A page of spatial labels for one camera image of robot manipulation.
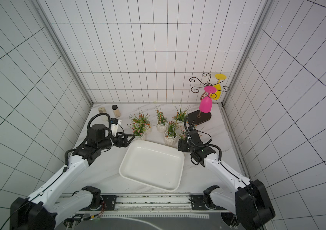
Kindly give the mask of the pink flower white pot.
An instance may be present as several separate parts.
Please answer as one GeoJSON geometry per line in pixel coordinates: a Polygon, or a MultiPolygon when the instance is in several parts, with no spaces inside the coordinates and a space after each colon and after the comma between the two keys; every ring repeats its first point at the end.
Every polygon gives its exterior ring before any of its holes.
{"type": "Polygon", "coordinates": [[[187,141],[187,132],[184,128],[180,128],[180,131],[177,132],[179,140],[187,141]]]}

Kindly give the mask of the red flower white pot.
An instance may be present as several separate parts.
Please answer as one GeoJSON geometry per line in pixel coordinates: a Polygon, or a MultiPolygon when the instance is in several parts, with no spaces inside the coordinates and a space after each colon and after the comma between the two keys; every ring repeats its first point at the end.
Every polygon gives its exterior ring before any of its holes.
{"type": "Polygon", "coordinates": [[[178,140],[176,129],[177,129],[177,123],[175,121],[170,121],[168,123],[168,129],[164,134],[165,144],[170,147],[173,147],[178,140]]]}

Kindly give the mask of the white rectangular storage tray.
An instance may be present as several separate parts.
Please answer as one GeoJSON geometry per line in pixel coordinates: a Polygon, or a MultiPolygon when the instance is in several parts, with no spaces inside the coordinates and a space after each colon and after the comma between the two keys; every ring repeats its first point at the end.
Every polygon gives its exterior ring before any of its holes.
{"type": "Polygon", "coordinates": [[[177,149],[145,140],[133,141],[119,167],[121,177],[166,192],[180,186],[185,155],[177,149]]]}

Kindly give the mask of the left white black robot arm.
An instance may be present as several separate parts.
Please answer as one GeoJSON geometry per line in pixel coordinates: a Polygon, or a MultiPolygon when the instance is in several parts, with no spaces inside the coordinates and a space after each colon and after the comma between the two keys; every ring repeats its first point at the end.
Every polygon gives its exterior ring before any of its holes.
{"type": "Polygon", "coordinates": [[[72,182],[102,153],[112,147],[128,147],[135,135],[114,131],[117,125],[115,118],[104,114],[108,125],[93,124],[93,116],[87,124],[87,134],[80,145],[65,152],[65,164],[43,186],[26,198],[17,198],[10,206],[10,217],[7,219],[11,230],[53,230],[76,212],[90,208],[105,210],[106,204],[100,189],[85,186],[73,196],[58,203],[57,200],[72,182]]]}

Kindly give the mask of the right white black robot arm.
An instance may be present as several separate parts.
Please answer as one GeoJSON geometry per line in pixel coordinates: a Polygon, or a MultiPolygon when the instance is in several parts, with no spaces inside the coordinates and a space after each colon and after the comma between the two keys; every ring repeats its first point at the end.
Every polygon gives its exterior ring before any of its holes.
{"type": "Polygon", "coordinates": [[[246,230],[263,229],[276,216],[264,184],[250,180],[226,164],[221,159],[220,147],[209,141],[203,143],[194,126],[184,122],[184,129],[186,139],[179,141],[179,151],[188,152],[194,165],[210,170],[229,189],[226,192],[218,185],[205,189],[202,198],[205,208],[221,207],[230,211],[246,230]]]}

